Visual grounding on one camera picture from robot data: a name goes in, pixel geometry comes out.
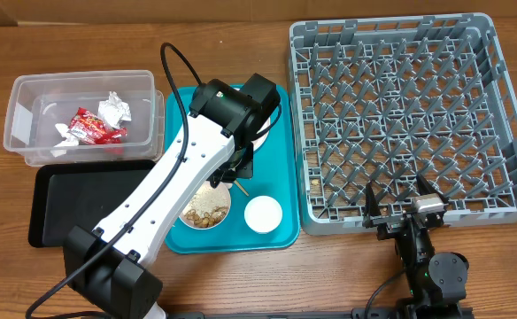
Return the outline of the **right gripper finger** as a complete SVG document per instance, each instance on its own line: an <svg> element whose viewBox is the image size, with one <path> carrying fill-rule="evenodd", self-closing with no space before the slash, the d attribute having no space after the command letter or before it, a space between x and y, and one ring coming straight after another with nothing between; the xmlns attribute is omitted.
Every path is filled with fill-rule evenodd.
<svg viewBox="0 0 517 319"><path fill-rule="evenodd" d="M373 190L373 183L368 182L365 188L365 212L364 216L366 218L370 217L379 217L381 216L381 210L379 207L379 203L376 199Z"/></svg>
<svg viewBox="0 0 517 319"><path fill-rule="evenodd" d="M420 195L438 194L439 191L434 188L431 183L422 175L417 174L415 177L417 191Z"/></svg>

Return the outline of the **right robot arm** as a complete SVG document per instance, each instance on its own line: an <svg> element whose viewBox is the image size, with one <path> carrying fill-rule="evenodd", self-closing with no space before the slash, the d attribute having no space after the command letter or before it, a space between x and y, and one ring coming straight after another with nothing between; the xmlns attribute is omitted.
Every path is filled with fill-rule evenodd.
<svg viewBox="0 0 517 319"><path fill-rule="evenodd" d="M463 308L466 298L469 262L461 253L438 253L429 231L444 225L448 198L423 175L416 175L418 195L400 215L384 216L374 194L373 184L365 187L363 226L376 229L380 240L393 239L402 269L381 284L363 310L365 318L472 318L473 310ZM404 276L411 296L394 307L372 309L379 293Z"/></svg>

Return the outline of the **white napkin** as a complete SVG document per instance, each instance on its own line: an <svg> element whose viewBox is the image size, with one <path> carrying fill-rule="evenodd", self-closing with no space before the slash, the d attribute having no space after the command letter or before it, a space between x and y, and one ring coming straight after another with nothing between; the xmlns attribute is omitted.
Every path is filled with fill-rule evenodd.
<svg viewBox="0 0 517 319"><path fill-rule="evenodd" d="M74 136L71 132L68 126L64 123L57 123L55 125L56 130L63 138L63 141L56 144L54 146L54 149L50 151L52 156L54 158L65 155L67 153L67 150L60 150L60 147L72 147L72 146L78 146L80 143L80 140L78 137Z"/></svg>

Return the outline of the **white green tissue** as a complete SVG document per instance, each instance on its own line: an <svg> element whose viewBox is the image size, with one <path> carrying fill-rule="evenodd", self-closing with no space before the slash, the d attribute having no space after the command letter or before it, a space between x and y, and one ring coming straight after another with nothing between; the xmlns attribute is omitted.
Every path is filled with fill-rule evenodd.
<svg viewBox="0 0 517 319"><path fill-rule="evenodd" d="M119 129L123 121L132 120L129 104L124 102L115 91L110 91L108 98L99 102L97 117L115 129Z"/></svg>

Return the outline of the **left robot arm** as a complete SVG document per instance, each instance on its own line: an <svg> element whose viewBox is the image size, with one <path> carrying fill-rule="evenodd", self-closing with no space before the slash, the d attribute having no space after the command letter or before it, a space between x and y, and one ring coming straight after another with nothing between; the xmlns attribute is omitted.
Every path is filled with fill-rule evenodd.
<svg viewBox="0 0 517 319"><path fill-rule="evenodd" d="M254 74L235 89L198 85L181 128L136 189L92 230L63 247L67 284L111 318L165 318L163 284L148 270L182 210L205 183L252 176L253 142L279 106L275 84Z"/></svg>

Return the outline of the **red snack wrapper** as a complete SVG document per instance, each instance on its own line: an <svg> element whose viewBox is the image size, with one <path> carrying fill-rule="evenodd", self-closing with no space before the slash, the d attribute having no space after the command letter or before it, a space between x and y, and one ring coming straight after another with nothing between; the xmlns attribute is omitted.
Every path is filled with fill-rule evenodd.
<svg viewBox="0 0 517 319"><path fill-rule="evenodd" d="M127 136L125 128L107 126L95 114L79 108L68 126L69 133L85 144L120 144Z"/></svg>

